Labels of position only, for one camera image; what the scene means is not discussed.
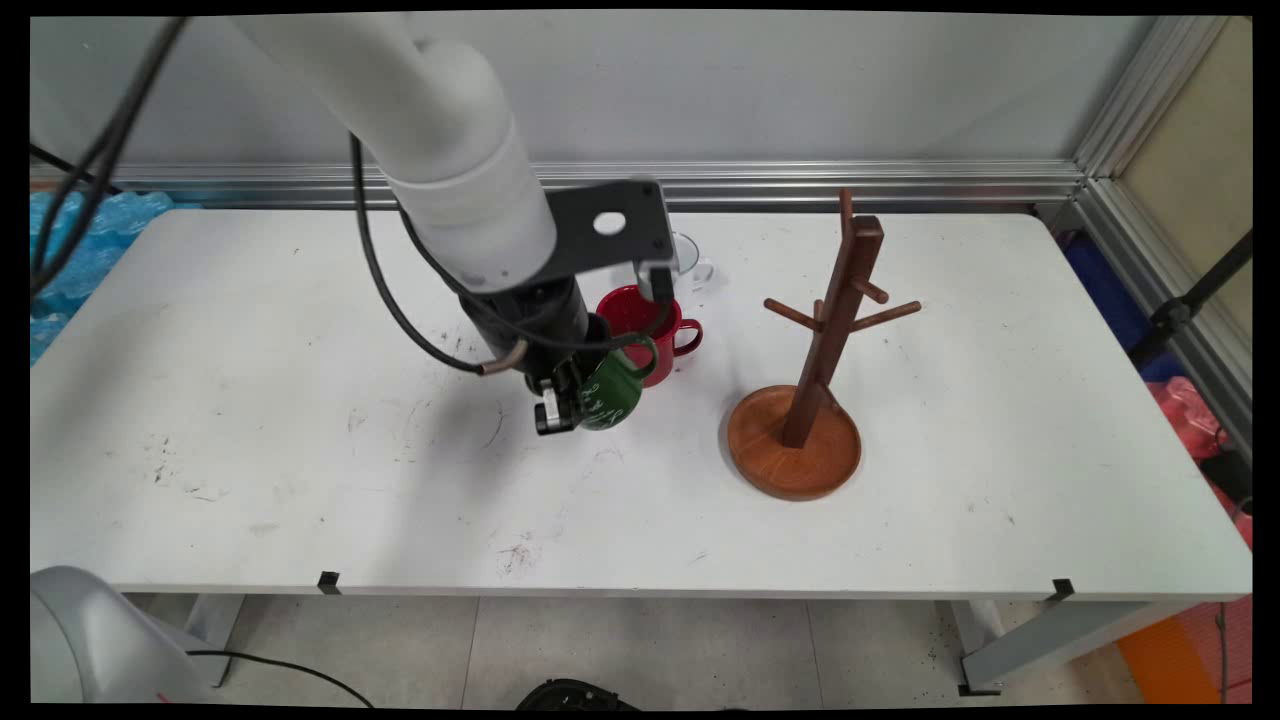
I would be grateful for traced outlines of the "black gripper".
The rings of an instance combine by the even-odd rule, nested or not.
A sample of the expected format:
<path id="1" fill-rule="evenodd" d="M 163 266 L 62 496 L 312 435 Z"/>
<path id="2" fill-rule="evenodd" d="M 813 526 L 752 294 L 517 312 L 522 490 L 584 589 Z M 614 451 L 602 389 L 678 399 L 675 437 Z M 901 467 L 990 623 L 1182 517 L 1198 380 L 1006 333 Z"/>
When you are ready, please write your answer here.
<path id="1" fill-rule="evenodd" d="M 579 290 L 509 290 L 470 300 L 470 320 L 497 359 L 527 341 L 515 369 L 540 396 L 535 404 L 539 436 L 572 432 L 576 396 L 593 396 L 593 379 L 607 351 L 605 329 L 590 314 Z"/>

